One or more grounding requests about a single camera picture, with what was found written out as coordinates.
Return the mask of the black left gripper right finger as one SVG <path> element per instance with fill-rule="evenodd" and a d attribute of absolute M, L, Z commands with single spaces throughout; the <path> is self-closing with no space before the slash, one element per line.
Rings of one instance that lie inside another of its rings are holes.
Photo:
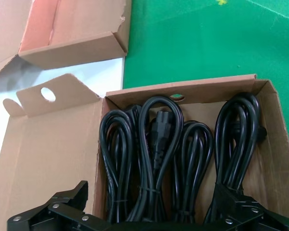
<path fill-rule="evenodd" d="M 207 231 L 289 231 L 289 218 L 264 208 L 250 196 L 215 185 L 212 208 L 220 214 Z"/>

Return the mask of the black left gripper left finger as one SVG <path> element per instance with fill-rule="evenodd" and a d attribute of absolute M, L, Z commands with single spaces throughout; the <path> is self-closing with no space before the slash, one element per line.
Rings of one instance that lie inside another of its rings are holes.
<path fill-rule="evenodd" d="M 45 204 L 7 220 L 8 231 L 106 231 L 111 224 L 84 213 L 88 182 L 82 180 L 68 191 L 55 193 Z"/>

